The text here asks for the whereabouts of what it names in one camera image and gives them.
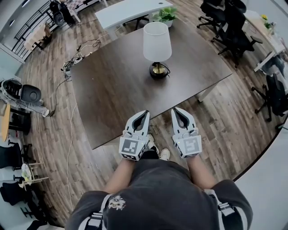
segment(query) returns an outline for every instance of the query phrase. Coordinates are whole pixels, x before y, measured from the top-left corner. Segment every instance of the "vase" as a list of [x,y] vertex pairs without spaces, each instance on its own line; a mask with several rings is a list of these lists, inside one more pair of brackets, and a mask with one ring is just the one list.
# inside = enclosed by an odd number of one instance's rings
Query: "vase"
[[172,26],[173,20],[171,20],[171,21],[166,21],[166,22],[163,22],[163,23],[166,24],[166,25],[168,26],[168,28],[169,28],[169,27]]

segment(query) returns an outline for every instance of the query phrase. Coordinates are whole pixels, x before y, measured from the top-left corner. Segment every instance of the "shoulder strap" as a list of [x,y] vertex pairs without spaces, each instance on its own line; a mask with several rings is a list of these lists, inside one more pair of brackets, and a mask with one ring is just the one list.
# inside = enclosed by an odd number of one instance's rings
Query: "shoulder strap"
[[241,221],[242,221],[242,225],[243,225],[243,230],[248,230],[248,222],[247,222],[247,217],[243,211],[243,209],[241,209],[240,207],[236,207],[236,206],[230,206],[230,204],[226,203],[222,203],[214,190],[212,189],[204,189],[204,192],[207,195],[213,196],[216,198],[217,200],[217,205],[218,205],[218,219],[219,219],[219,226],[220,226],[220,230],[225,230],[224,224],[223,224],[223,219],[222,216],[224,215],[225,217],[234,213],[235,209],[237,210],[239,216],[241,217]]
[[103,222],[103,210],[106,206],[107,201],[112,195],[113,194],[108,194],[107,196],[105,196],[101,204],[101,210],[99,212],[94,212],[90,217],[87,217],[84,221],[82,221],[78,230],[99,230],[101,225],[102,230],[106,230]]

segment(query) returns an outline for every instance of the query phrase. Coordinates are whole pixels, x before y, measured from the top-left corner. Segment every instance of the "yellow flower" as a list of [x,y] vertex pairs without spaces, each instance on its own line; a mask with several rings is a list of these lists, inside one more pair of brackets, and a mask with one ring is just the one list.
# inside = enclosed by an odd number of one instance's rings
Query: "yellow flower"
[[262,14],[261,17],[262,17],[264,20],[268,20],[268,17],[267,17],[265,14]]

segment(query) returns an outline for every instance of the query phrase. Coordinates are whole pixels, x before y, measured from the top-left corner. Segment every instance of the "white curved partition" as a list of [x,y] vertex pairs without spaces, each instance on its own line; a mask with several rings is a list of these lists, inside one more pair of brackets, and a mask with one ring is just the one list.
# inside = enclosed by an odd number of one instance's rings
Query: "white curved partition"
[[[288,119],[284,127],[288,128]],[[236,185],[253,209],[250,230],[286,230],[288,223],[288,130],[282,129]]]

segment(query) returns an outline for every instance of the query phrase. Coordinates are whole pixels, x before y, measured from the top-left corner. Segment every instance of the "lamp base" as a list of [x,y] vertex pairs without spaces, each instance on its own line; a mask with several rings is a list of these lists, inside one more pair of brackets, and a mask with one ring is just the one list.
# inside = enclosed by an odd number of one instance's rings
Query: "lamp base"
[[163,62],[154,62],[150,65],[150,75],[155,79],[161,79],[167,76],[168,69],[165,67],[166,64]]

